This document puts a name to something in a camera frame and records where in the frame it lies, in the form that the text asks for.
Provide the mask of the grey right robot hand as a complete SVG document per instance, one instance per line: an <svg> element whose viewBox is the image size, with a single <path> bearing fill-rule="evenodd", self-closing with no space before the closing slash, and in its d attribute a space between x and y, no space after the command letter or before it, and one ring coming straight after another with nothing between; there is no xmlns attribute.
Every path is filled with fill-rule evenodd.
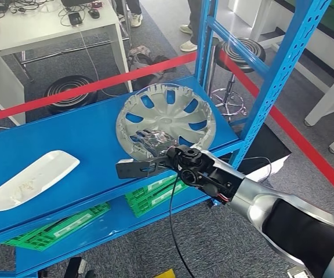
<svg viewBox="0 0 334 278"><path fill-rule="evenodd" d="M176 139L162 130L137 130L131 138L140 142L153 157L162 156L171 147L178 146Z"/></svg>

